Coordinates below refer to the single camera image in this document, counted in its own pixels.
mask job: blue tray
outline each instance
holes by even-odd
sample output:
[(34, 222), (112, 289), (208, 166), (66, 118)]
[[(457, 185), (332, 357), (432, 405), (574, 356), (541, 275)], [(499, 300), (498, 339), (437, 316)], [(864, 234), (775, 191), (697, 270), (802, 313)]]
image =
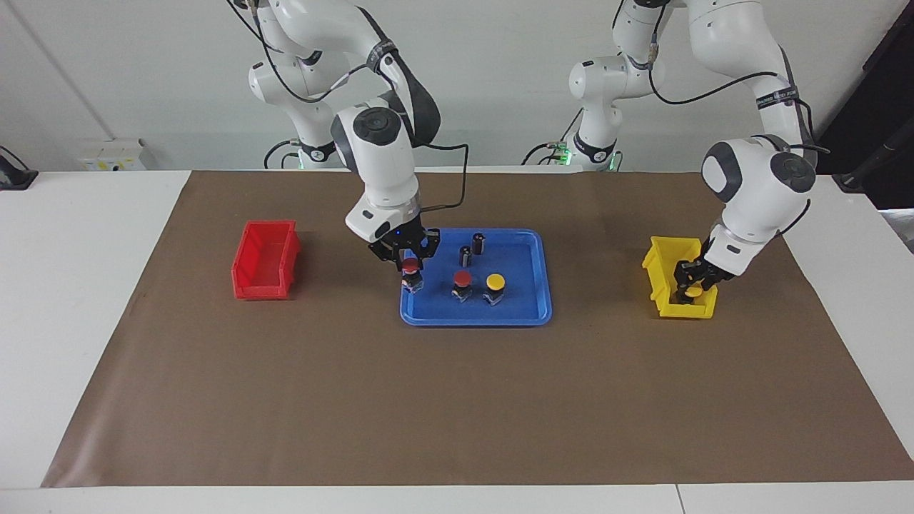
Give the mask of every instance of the blue tray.
[[(460, 248), (470, 246), (476, 232), (485, 235), (485, 250), (473, 256), (473, 296), (461, 304), (451, 294), (453, 276), (462, 269)], [(483, 300), (491, 273), (507, 281), (495, 306)], [(552, 318), (543, 240), (532, 230), (441, 229), (441, 246), (425, 262), (422, 277), (418, 293), (400, 294), (400, 316), (415, 327), (539, 327)]]

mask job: yellow bin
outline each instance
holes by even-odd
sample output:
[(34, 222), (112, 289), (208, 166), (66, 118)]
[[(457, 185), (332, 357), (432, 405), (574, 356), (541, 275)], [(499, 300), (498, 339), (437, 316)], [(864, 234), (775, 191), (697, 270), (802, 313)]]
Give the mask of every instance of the yellow bin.
[(651, 238), (651, 250), (642, 267), (651, 279), (651, 299), (657, 303), (660, 317), (711, 319), (717, 303), (717, 286), (695, 299), (692, 305), (670, 303), (676, 282), (673, 270), (679, 261), (693, 261), (701, 254), (701, 241), (692, 238)]

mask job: tabletop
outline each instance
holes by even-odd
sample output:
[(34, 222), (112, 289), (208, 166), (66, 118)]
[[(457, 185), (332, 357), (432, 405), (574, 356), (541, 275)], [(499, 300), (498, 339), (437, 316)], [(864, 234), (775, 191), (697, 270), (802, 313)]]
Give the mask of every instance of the tabletop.
[[(248, 512), (269, 504), (279, 512), (692, 514), (908, 512), (914, 504), (914, 482), (38, 489), (189, 173), (46, 173), (27, 192), (0, 193), (0, 305), (12, 320), (0, 329), (0, 511)], [(785, 239), (914, 455), (914, 255), (866, 197), (842, 194), (829, 177), (813, 189), (813, 205)]]

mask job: brown table covering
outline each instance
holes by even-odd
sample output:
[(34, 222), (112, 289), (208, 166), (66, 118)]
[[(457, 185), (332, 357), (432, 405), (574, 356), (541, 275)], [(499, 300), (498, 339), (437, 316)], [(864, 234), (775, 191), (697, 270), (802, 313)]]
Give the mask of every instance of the brown table covering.
[[(427, 203), (459, 192), (420, 180)], [(914, 479), (783, 241), (713, 320), (658, 317), (641, 261), (652, 235), (707, 236), (698, 175), (472, 175), (426, 225), (541, 234), (554, 316), (527, 329), (405, 325), (394, 267), (344, 224), (361, 192), (193, 173), (44, 486)], [(281, 219), (303, 242), (292, 300), (235, 300), (245, 222)]]

